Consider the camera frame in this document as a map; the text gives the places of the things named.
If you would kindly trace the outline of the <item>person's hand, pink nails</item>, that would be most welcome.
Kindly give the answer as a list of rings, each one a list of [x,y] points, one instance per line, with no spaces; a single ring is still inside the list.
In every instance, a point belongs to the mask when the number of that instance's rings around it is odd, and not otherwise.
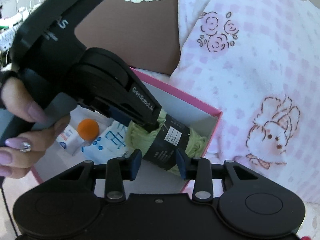
[[[33,100],[23,82],[12,76],[1,86],[1,100],[13,115],[27,122],[44,122],[46,115]],[[25,177],[52,146],[71,120],[67,114],[53,126],[40,131],[25,132],[5,141],[1,147],[1,176],[19,179]]]

